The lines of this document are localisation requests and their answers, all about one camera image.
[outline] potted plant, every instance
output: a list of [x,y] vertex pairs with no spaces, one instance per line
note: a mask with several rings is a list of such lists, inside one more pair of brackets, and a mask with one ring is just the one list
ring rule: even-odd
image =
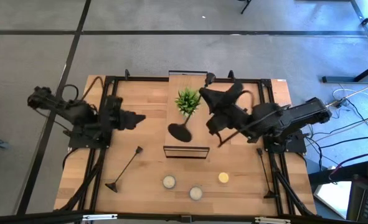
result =
[[197,91],[185,88],[185,90],[178,91],[178,98],[176,104],[179,111],[186,117],[195,112],[197,106],[201,103],[201,98]]

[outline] desk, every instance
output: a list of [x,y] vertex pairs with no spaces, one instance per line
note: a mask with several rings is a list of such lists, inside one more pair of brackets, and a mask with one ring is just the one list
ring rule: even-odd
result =
[[[88,77],[86,89],[95,76]],[[105,162],[101,174],[101,183],[95,212],[102,213],[142,213],[142,214],[191,214],[191,215],[228,215],[228,216],[275,216],[274,199],[264,199],[267,183],[261,160],[256,148],[263,147],[260,138],[255,144],[246,143],[246,138],[238,135],[228,144],[217,148],[218,137],[207,135],[210,147],[206,159],[166,159],[163,146],[166,141],[170,107],[169,84],[173,80],[192,83],[197,76],[171,75],[170,82],[119,81],[117,95],[123,98],[122,109],[145,114],[146,119],[134,130],[113,131],[110,147],[106,150]],[[290,103],[288,86],[285,80],[271,80],[275,102],[280,105]],[[213,83],[215,90],[227,90],[232,83]],[[256,84],[243,84],[246,90],[255,95],[255,104],[260,102]],[[102,88],[96,84],[86,100],[99,105]],[[241,107],[250,107],[250,97],[241,96],[237,102]],[[195,116],[204,116],[200,111]],[[211,117],[207,115],[202,126]],[[222,138],[233,130],[225,129]],[[118,193],[114,193],[105,183],[112,182],[131,159],[137,146],[144,151],[137,155],[117,182]],[[89,150],[79,149],[66,161],[55,201],[55,209],[67,203],[83,181]],[[272,186],[268,154],[263,154],[268,180]],[[296,154],[286,154],[290,183],[307,208],[316,213],[304,160]],[[229,182],[221,184],[218,174],[229,174]],[[177,184],[172,190],[162,185],[166,175],[173,175]],[[188,197],[191,187],[199,186],[203,190],[201,200],[195,202]],[[84,208],[89,208],[93,186],[89,186]],[[288,212],[286,195],[280,187],[283,211]]]

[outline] black metal frame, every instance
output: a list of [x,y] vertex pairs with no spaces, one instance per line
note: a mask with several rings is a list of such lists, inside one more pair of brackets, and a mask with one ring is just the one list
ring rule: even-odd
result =
[[[194,146],[163,146],[164,155],[168,159],[206,159],[209,155],[209,147],[194,147]],[[168,156],[166,151],[180,152],[206,152],[204,157],[201,156]]]
[[[169,71],[170,73],[207,73],[207,72],[200,72],[200,71]],[[264,88],[267,89],[268,92],[268,99],[269,102],[274,102],[274,98],[273,98],[273,90],[272,90],[272,85],[271,85],[271,80],[269,79],[236,79],[233,75],[229,75],[228,78],[216,78],[214,80],[215,83],[233,83],[235,82],[235,80],[240,80],[242,83],[252,83],[252,84],[257,84],[258,87],[258,94],[260,96],[260,102],[264,103],[265,102],[265,96],[264,96]],[[115,95],[117,93],[117,88],[118,88],[118,82],[119,81],[147,81],[147,82],[168,82],[169,81],[169,77],[131,77],[130,73],[126,70],[125,72],[125,76],[124,77],[113,77],[113,76],[107,76],[105,77],[105,87],[103,90],[103,94],[101,97],[101,105],[103,104],[102,102],[104,102],[107,92],[108,92],[108,88],[110,85],[113,85],[113,89],[112,89],[112,95]],[[86,175],[84,177],[87,178],[88,174],[87,174],[87,170],[90,170],[90,167],[92,167],[92,162],[93,162],[93,156],[91,156],[91,152],[90,152],[90,156],[88,158],[87,161],[87,167],[86,167]],[[100,155],[101,157],[101,167],[99,170],[99,173],[96,175],[95,177],[95,183],[94,183],[94,187],[93,187],[93,192],[92,192],[92,197],[90,199],[90,211],[91,212],[95,212],[95,207],[96,207],[96,202],[97,202],[97,197],[98,197],[98,191],[99,191],[99,187],[100,187],[100,178],[101,178],[101,172],[102,172],[102,167],[103,167],[103,160],[105,159],[105,150],[101,150],[100,151]],[[287,181],[289,181],[289,176],[288,176],[288,171],[287,171],[287,166],[286,166],[286,160],[285,160],[285,155],[284,154],[280,154],[280,164],[281,164],[281,169],[282,169],[282,174],[284,175],[285,179]],[[281,201],[281,197],[280,197],[280,188],[279,188],[279,184],[278,184],[278,178],[276,175],[274,175],[273,173],[272,177],[273,177],[273,190],[275,191],[275,203],[276,203],[276,209],[278,211],[278,215],[282,215],[283,214],[283,208],[282,208],[282,201]],[[294,215],[295,214],[295,210],[294,210],[294,204],[291,201],[290,197],[287,196],[288,199],[288,209],[289,209],[289,213],[290,215]],[[85,200],[85,194],[82,196],[82,198],[80,199],[80,203],[79,204],[79,208],[78,209],[83,209],[83,204],[84,204],[84,200]],[[132,216],[133,218],[144,218],[144,219],[162,219],[162,220],[172,220],[172,217],[175,217],[174,220],[179,220],[182,222],[186,222],[188,219],[193,221],[196,217],[196,220],[199,220],[199,218],[201,220],[207,220],[207,221],[233,221],[233,220],[241,220],[243,221],[244,217],[231,217],[231,216],[197,216],[197,215],[189,215],[189,216],[183,216],[183,215],[165,215],[165,214],[152,214],[152,215],[145,215],[143,217],[141,217],[141,214],[130,214],[130,216]],[[244,219],[248,220],[251,222],[251,220],[254,219],[254,217],[245,217]]]
[[240,12],[241,14],[243,14],[245,12],[245,10],[247,9],[247,6],[250,4],[252,0],[246,0],[246,5],[245,7],[243,8],[243,10]]
[[359,83],[368,84],[368,69],[356,77],[322,77],[324,83]]

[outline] metal bracket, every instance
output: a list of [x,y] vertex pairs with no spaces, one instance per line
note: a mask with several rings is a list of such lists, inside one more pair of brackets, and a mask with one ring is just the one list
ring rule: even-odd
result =
[[304,135],[301,130],[297,130],[288,136],[288,143],[285,146],[273,143],[273,138],[270,136],[264,136],[263,138],[267,140],[267,143],[265,143],[265,151],[273,153],[295,152],[305,154],[307,152],[303,140],[305,136],[306,135]]
[[189,71],[189,70],[169,70],[170,75],[190,75],[190,74],[207,74],[207,71]]
[[127,81],[128,80],[128,77],[130,76],[130,73],[129,73],[129,71],[128,71],[128,69],[126,69],[125,71],[124,71],[124,78],[125,78],[125,80]]
[[232,79],[232,81],[235,82],[235,75],[234,75],[234,71],[232,70],[229,70],[229,73],[228,73],[228,78]]
[[260,79],[260,81],[261,81],[261,83],[262,83],[265,87],[272,88],[272,83],[271,83],[271,80],[270,80],[270,79],[262,78],[262,79]]
[[191,223],[192,222],[192,215],[181,215],[181,222],[182,223]]
[[284,220],[284,219],[279,219],[279,218],[256,217],[255,223],[260,223],[260,224],[290,224],[290,220]]
[[117,214],[83,215],[83,221],[117,219]]

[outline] black stick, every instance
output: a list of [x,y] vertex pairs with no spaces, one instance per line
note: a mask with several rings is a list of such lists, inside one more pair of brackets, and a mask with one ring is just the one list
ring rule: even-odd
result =
[[262,150],[262,149],[260,149],[260,148],[257,148],[257,154],[260,156],[261,163],[263,164],[263,170],[264,170],[264,175],[265,175],[265,181],[267,182],[267,186],[268,186],[268,193],[264,196],[264,198],[275,198],[275,197],[276,197],[276,195],[271,191],[270,183],[268,183],[267,172],[266,172],[266,170],[265,170],[264,160],[263,160],[263,150]]
[[120,175],[116,178],[116,180],[112,183],[109,184],[105,184],[105,186],[107,186],[110,190],[114,191],[117,193],[117,187],[116,187],[116,182],[117,180],[121,177],[121,175],[123,175],[124,171],[127,169],[127,167],[129,166],[129,164],[131,163],[131,161],[135,158],[135,156],[139,153],[141,153],[143,151],[143,149],[141,147],[138,146],[138,148],[135,150],[135,154],[134,156],[131,158],[131,160],[127,163],[126,167],[124,167],[123,171],[121,171]]

